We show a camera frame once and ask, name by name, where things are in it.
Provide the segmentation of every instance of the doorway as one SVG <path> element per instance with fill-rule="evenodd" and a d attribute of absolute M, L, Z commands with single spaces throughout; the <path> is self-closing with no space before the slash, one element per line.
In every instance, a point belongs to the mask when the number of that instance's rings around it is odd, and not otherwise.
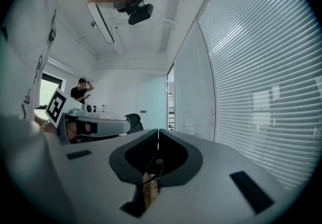
<path fill-rule="evenodd" d="M 171 67 L 168 73 L 168 130 L 175 130 L 175 68 Z"/>

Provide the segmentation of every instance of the person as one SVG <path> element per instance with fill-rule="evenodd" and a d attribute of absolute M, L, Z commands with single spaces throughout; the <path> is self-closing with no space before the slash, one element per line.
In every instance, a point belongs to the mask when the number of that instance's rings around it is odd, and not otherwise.
<path fill-rule="evenodd" d="M 122 8 L 135 0 L 87 0 Z M 58 0 L 15 0 L 0 26 L 0 115 L 35 121 L 43 131 L 54 126 L 34 114 L 40 80 L 56 37 Z"/>
<path fill-rule="evenodd" d="M 71 89 L 70 96 L 79 101 L 80 103 L 85 104 L 85 100 L 89 97 L 89 95 L 85 95 L 85 93 L 94 90 L 92 84 L 87 81 L 85 78 L 81 78 L 78 82 L 78 85 Z"/>

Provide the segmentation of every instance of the white shirt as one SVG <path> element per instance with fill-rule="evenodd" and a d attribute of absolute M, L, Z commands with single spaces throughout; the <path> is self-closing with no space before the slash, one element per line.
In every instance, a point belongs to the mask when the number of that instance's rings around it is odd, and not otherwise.
<path fill-rule="evenodd" d="M 0 114 L 33 120 L 58 0 L 15 0 L 1 25 Z"/>

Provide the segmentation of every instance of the black camera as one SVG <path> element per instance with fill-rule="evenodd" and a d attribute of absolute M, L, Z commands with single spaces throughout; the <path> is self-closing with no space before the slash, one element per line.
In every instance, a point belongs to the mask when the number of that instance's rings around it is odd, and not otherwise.
<path fill-rule="evenodd" d="M 153 12 L 152 4 L 147 4 L 142 7 L 137 6 L 137 7 L 131 8 L 131 10 L 127 12 L 127 14 L 130 16 L 128 23 L 130 25 L 135 25 L 144 20 L 147 20 L 151 17 L 152 12 Z"/>
<path fill-rule="evenodd" d="M 130 17 L 128 23 L 135 25 L 151 17 L 153 13 L 152 4 L 144 4 L 144 0 L 134 0 L 131 3 L 126 3 L 121 6 L 120 9 L 116 9 L 117 12 L 127 13 Z"/>

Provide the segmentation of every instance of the window blinds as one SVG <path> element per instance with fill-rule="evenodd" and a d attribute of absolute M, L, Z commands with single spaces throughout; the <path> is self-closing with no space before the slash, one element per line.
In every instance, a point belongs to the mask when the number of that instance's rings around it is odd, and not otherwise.
<path fill-rule="evenodd" d="M 322 42 L 306 0 L 211 0 L 200 19 L 218 92 L 216 141 L 286 188 L 321 154 Z"/>
<path fill-rule="evenodd" d="M 194 23 L 175 60 L 175 130 L 214 140 L 215 97 L 211 65 Z"/>

